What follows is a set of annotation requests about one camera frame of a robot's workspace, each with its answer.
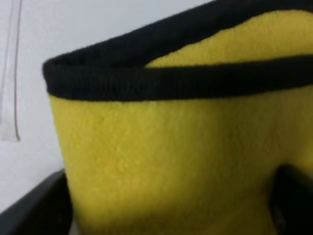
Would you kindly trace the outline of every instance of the fuzzy fabric texture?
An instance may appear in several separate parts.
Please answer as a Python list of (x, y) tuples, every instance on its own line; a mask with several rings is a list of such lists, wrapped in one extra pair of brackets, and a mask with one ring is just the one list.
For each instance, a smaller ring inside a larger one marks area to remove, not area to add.
[[(302, 54), (313, 54), (313, 14), (274, 11), (147, 67)], [(274, 235), (276, 169), (313, 170), (313, 86), (214, 99), (50, 99), (84, 235)]]

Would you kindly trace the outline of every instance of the black rim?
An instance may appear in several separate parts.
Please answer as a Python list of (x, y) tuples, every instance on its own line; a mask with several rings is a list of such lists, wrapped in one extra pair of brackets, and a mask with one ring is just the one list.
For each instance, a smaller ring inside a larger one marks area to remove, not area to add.
[(217, 0), (129, 34), (48, 60), (51, 95), (75, 100), (213, 98), (313, 83), (313, 55), (178, 68), (144, 68), (183, 46), (273, 10), (313, 10), (312, 0)]

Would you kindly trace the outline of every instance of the yellow fabric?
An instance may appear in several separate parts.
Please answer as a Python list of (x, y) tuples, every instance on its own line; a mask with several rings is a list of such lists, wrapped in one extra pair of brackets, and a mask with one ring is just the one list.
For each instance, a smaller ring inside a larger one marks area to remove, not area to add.
[(257, 61), (313, 53), (313, 15), (274, 11), (160, 57), (148, 67)]
[[(313, 14), (277, 11), (149, 67), (304, 53), (313, 53)], [(313, 86), (216, 99), (50, 99), (84, 235), (274, 235), (267, 203), (277, 167), (313, 170)]]

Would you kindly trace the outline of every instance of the black plastic object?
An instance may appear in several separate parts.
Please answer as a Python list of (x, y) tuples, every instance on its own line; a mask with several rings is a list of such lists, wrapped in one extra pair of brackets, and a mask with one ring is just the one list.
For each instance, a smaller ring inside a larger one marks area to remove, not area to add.
[(67, 180), (59, 171), (0, 215), (0, 235), (68, 235), (71, 222)]
[(293, 166), (280, 167), (271, 208), (279, 235), (313, 235), (313, 179)]

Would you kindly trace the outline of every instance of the white background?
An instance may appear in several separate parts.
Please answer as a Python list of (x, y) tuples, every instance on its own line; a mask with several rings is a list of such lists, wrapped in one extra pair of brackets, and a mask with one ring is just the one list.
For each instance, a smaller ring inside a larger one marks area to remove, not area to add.
[(63, 167), (42, 63), (208, 1), (22, 1), (17, 65), (17, 125), (21, 141), (0, 142), (0, 212)]

